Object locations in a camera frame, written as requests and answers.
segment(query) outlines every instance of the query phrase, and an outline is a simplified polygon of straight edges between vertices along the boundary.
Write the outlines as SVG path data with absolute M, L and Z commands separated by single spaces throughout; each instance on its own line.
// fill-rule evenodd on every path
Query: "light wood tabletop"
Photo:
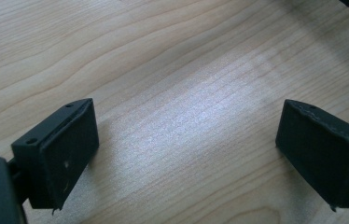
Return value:
M 0 157 L 83 98 L 99 151 L 30 223 L 349 223 L 274 143 L 285 99 L 349 122 L 340 1 L 0 1 Z

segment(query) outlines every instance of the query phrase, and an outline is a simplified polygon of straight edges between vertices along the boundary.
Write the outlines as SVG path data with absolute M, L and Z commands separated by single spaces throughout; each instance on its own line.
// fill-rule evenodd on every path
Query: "wooden surface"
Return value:
M 349 223 L 274 143 L 286 98 L 349 122 L 337 0 L 0 1 L 0 156 L 87 97 L 99 152 L 30 223 Z

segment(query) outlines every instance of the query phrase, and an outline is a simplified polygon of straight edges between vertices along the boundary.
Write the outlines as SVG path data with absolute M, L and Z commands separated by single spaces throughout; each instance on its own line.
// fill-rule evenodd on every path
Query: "table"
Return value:
M 0 156 L 82 98 L 99 152 L 30 223 L 349 223 L 274 143 L 285 99 L 349 122 L 340 1 L 0 1 Z

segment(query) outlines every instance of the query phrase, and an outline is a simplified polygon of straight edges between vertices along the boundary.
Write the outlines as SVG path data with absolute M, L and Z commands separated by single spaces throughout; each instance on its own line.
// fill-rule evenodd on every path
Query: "wooden table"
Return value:
M 274 143 L 286 98 L 349 122 L 337 0 L 0 1 L 0 156 L 88 97 L 99 152 L 30 223 L 349 223 Z

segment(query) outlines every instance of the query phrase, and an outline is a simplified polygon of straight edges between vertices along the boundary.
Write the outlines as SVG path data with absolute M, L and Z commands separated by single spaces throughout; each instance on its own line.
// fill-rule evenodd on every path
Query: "wood grain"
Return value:
M 99 152 L 30 223 L 349 223 L 274 143 L 286 98 L 349 122 L 339 1 L 0 1 L 0 156 L 86 97 Z

